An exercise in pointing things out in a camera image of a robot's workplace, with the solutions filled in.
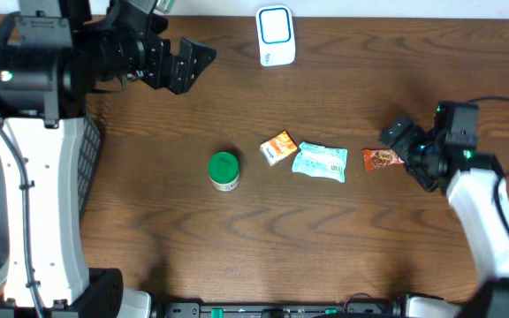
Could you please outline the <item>red Top chocolate bar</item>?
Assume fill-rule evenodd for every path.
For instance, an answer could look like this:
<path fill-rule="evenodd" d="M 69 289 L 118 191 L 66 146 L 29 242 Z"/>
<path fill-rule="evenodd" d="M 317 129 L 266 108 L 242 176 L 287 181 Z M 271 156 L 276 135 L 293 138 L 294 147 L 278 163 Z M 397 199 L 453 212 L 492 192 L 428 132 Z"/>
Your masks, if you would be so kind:
<path fill-rule="evenodd" d="M 367 171 L 404 163 L 404 161 L 391 149 L 363 149 L 362 153 L 364 167 Z"/>

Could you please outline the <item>small orange snack box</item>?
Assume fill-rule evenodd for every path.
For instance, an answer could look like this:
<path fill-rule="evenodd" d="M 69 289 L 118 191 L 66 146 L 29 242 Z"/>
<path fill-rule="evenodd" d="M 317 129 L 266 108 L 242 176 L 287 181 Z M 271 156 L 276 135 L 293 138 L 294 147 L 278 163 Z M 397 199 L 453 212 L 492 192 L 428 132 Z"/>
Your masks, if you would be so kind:
<path fill-rule="evenodd" d="M 260 146 L 260 151 L 264 155 L 269 166 L 279 163 L 297 150 L 297 145 L 287 131 L 282 131 L 277 136 L 263 142 Z"/>

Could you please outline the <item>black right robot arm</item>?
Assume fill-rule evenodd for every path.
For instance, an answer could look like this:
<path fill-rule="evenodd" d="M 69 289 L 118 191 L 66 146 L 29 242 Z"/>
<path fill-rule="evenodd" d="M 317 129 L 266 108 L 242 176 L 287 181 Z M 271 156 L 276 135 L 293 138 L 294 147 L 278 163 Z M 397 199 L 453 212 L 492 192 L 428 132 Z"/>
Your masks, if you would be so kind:
<path fill-rule="evenodd" d="M 509 197 L 506 172 L 495 155 L 478 151 L 479 106 L 441 101 L 424 131 L 409 117 L 382 130 L 380 142 L 404 162 L 427 192 L 440 190 L 460 220 L 479 279 L 471 299 L 453 304 L 408 293 L 392 313 L 400 317 L 509 317 Z"/>

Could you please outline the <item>green lid white jar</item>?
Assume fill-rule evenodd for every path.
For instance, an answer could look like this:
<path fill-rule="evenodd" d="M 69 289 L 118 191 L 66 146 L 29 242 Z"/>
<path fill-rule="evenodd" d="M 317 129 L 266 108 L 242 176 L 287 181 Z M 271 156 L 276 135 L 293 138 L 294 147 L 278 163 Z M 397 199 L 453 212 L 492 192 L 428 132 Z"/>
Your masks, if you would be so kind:
<path fill-rule="evenodd" d="M 231 153 L 216 153 L 209 159 L 208 174 L 218 191 L 229 192 L 239 185 L 239 161 Z"/>

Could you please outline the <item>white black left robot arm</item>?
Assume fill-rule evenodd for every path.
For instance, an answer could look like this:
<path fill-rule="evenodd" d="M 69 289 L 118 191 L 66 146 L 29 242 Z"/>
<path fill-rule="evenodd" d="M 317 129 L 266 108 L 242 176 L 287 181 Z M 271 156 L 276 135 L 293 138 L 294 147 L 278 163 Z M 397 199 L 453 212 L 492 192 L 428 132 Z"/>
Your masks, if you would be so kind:
<path fill-rule="evenodd" d="M 0 161 L 9 232 L 0 317 L 159 317 L 119 269 L 91 269 L 80 212 L 101 136 L 86 109 L 96 83 L 133 76 L 181 95 L 215 60 L 209 45 L 163 38 L 157 1 L 22 1 L 0 24 Z"/>

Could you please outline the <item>teal white snack packet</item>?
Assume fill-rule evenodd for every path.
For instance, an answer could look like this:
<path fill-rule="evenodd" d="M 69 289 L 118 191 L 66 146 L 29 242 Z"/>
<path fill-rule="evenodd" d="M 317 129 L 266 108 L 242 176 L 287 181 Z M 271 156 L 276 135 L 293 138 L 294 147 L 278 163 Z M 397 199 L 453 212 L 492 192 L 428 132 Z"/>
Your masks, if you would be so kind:
<path fill-rule="evenodd" d="M 308 142 L 300 144 L 300 152 L 292 163 L 292 172 L 312 178 L 328 178 L 346 182 L 345 169 L 348 151 L 345 148 L 328 148 Z"/>

